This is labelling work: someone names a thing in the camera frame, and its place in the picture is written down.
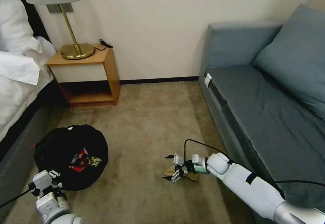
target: black cable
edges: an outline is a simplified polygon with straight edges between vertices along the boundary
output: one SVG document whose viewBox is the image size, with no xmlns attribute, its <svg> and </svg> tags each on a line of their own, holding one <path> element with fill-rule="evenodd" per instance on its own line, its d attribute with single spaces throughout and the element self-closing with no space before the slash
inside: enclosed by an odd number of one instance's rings
<svg viewBox="0 0 325 224">
<path fill-rule="evenodd" d="M 34 188 L 35 188 L 35 184 L 34 184 L 33 182 L 32 182 L 32 183 L 29 183 L 29 184 L 28 184 L 28 190 L 26 190 L 25 192 L 21 193 L 20 195 L 17 195 L 16 197 L 14 197 L 14 198 L 12 198 L 12 199 L 10 199 L 10 200 L 8 200 L 7 202 L 4 202 L 3 204 L 1 204 L 1 205 L 0 205 L 0 209 L 1 209 L 2 207 L 6 206 L 7 204 L 9 204 L 9 203 L 15 201 L 16 199 L 18 199 L 18 198 L 24 196 L 26 193 L 28 193 L 29 191 L 32 191 Z"/>
<path fill-rule="evenodd" d="M 207 144 L 201 143 L 201 142 L 196 141 L 196 140 L 193 140 L 193 139 L 187 139 L 187 140 L 185 140 L 185 142 L 184 142 L 184 163 L 183 163 L 182 166 L 184 166 L 185 161 L 186 161 L 186 143 L 187 143 L 187 141 L 192 141 L 192 142 L 194 142 L 194 143 L 198 143 L 198 144 L 203 145 L 203 146 L 205 146 L 205 147 L 208 147 L 208 148 L 214 149 L 214 150 L 216 150 L 216 151 L 219 151 L 219 152 L 221 152 L 222 154 L 224 154 L 225 156 L 227 155 L 227 154 L 224 153 L 222 150 L 219 150 L 219 149 L 217 149 L 217 148 L 215 148 L 215 147 L 213 147 L 213 146 L 210 146 L 210 145 L 207 145 Z"/>
<path fill-rule="evenodd" d="M 315 184 L 319 186 L 325 187 L 325 184 L 320 182 L 314 182 L 314 181 L 307 181 L 307 180 L 281 180 L 281 181 L 274 181 L 275 183 L 310 183 Z"/>
<path fill-rule="evenodd" d="M 102 39 L 99 39 L 99 42 L 100 42 L 103 46 L 105 46 L 105 48 L 104 48 L 104 49 L 99 49 L 99 48 L 95 47 L 95 49 L 97 49 L 97 50 L 103 51 L 103 50 L 105 50 L 106 48 L 113 48 L 113 46 L 107 44 L 107 43 L 106 43 L 105 41 L 103 41 Z"/>
<path fill-rule="evenodd" d="M 200 145 L 204 145 L 205 147 L 208 147 L 208 148 L 211 148 L 211 149 L 214 149 L 216 151 L 219 151 L 221 152 L 222 154 L 224 154 L 225 156 L 227 156 L 226 153 L 224 153 L 222 150 L 219 150 L 213 146 L 210 146 L 210 145 L 207 145 L 207 144 L 204 144 L 204 143 L 201 143 L 199 141 L 196 141 L 196 140 L 193 140 L 193 139 L 187 139 L 185 140 L 184 142 L 184 163 L 182 166 L 184 166 L 185 164 L 185 161 L 186 161 L 186 142 L 187 141 L 192 141 L 192 142 L 195 142 L 195 143 L 198 143 Z M 307 180 L 281 180 L 281 181 L 274 181 L 275 183 L 310 183 L 310 184 L 315 184 L 315 185 L 319 185 L 319 186 L 323 186 L 325 187 L 325 184 L 323 183 L 320 183 L 320 182 L 314 182 L 314 181 L 307 181 Z"/>
</svg>

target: sofa armrest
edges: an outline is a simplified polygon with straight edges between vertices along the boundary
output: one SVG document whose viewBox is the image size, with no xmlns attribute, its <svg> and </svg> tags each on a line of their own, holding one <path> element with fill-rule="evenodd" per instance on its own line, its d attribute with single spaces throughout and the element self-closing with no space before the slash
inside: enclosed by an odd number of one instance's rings
<svg viewBox="0 0 325 224">
<path fill-rule="evenodd" d="M 209 67 L 252 63 L 259 52 L 272 42 L 281 27 L 282 24 L 276 22 L 210 24 L 201 72 Z"/>
</svg>

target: wooden nightstand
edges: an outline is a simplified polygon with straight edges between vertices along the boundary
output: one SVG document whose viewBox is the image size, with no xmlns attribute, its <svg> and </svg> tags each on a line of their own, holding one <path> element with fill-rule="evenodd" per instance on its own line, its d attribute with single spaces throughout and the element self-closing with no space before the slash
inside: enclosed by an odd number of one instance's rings
<svg viewBox="0 0 325 224">
<path fill-rule="evenodd" d="M 81 60 L 64 59 L 59 50 L 47 66 L 71 107 L 117 104 L 121 86 L 113 49 Z"/>
</svg>

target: brass lamp base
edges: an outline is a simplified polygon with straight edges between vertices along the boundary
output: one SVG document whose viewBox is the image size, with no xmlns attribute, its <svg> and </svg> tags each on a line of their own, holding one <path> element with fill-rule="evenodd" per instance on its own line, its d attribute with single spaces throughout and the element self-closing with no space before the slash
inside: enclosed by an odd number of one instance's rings
<svg viewBox="0 0 325 224">
<path fill-rule="evenodd" d="M 94 53 L 95 47 L 89 44 L 64 45 L 61 50 L 62 57 L 68 60 L 87 58 Z"/>
</svg>

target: carpet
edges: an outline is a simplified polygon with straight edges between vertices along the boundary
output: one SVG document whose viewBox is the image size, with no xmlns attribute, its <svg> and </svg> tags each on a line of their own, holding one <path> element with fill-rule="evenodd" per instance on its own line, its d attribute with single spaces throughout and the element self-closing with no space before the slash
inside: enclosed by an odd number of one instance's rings
<svg viewBox="0 0 325 224">
<path fill-rule="evenodd" d="M 162 179 L 192 138 L 224 150 L 197 81 L 123 85 L 117 106 L 66 108 L 53 116 L 58 127 L 89 124 L 108 143 L 109 162 L 90 188 L 66 192 L 85 223 L 254 223 L 249 208 L 212 175 L 198 182 Z M 188 143 L 187 157 L 214 153 Z M 34 167 L 30 173 L 37 172 Z M 41 223 L 36 198 L 25 195 L 5 223 Z"/>
</svg>

